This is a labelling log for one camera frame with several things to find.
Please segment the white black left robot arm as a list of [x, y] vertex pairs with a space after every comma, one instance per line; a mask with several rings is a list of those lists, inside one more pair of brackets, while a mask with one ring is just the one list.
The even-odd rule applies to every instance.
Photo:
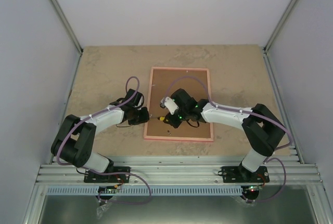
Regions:
[[124, 122], [130, 126], [148, 122], [149, 112], [143, 104], [144, 95], [128, 89], [124, 98], [119, 98], [99, 112], [82, 117], [68, 115], [51, 146], [52, 155], [60, 165], [85, 168], [95, 172], [102, 182], [110, 181], [116, 171], [114, 162], [93, 152], [95, 136]]

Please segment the pink picture frame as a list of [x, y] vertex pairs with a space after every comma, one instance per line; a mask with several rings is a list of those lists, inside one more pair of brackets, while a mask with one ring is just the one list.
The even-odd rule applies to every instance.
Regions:
[[[150, 116], [165, 116], [167, 110], [160, 107], [164, 96], [171, 96], [177, 89], [184, 89], [196, 101], [206, 99], [204, 84], [211, 92], [210, 72], [207, 68], [152, 67], [149, 91], [146, 98]], [[214, 139], [212, 124], [183, 122], [179, 128], [159, 121], [149, 120], [144, 127], [145, 140], [212, 142]]]

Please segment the yellow screwdriver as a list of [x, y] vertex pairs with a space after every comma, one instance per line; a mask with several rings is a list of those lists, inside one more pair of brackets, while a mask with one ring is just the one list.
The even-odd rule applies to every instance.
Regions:
[[164, 121], [165, 117], [164, 116], [151, 116], [150, 120], [159, 120], [159, 121]]

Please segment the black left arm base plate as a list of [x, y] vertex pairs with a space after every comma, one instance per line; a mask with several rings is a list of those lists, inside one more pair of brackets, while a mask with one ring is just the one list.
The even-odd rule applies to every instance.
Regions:
[[130, 173], [131, 168], [129, 166], [114, 166], [111, 172], [106, 171], [106, 173], [114, 173], [112, 175], [108, 174], [97, 174], [92, 171], [87, 170], [83, 181], [85, 183], [116, 183], [123, 184], [128, 183], [130, 176], [124, 173]]

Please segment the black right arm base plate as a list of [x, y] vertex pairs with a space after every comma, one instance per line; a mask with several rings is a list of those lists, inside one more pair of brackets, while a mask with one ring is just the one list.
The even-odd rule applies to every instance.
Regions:
[[266, 183], [270, 182], [266, 166], [260, 166], [255, 172], [242, 166], [222, 166], [219, 171], [224, 183]]

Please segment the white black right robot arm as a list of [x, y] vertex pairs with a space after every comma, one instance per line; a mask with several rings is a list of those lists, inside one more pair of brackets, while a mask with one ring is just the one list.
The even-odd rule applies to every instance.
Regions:
[[285, 126], [263, 104], [253, 108], [237, 108], [213, 102], [210, 98], [196, 101], [184, 89], [164, 97], [160, 106], [168, 113], [164, 123], [178, 128], [183, 122], [222, 124], [242, 130], [250, 144], [250, 151], [237, 167], [223, 167], [225, 181], [255, 181], [262, 178], [263, 162], [277, 150], [287, 133]]

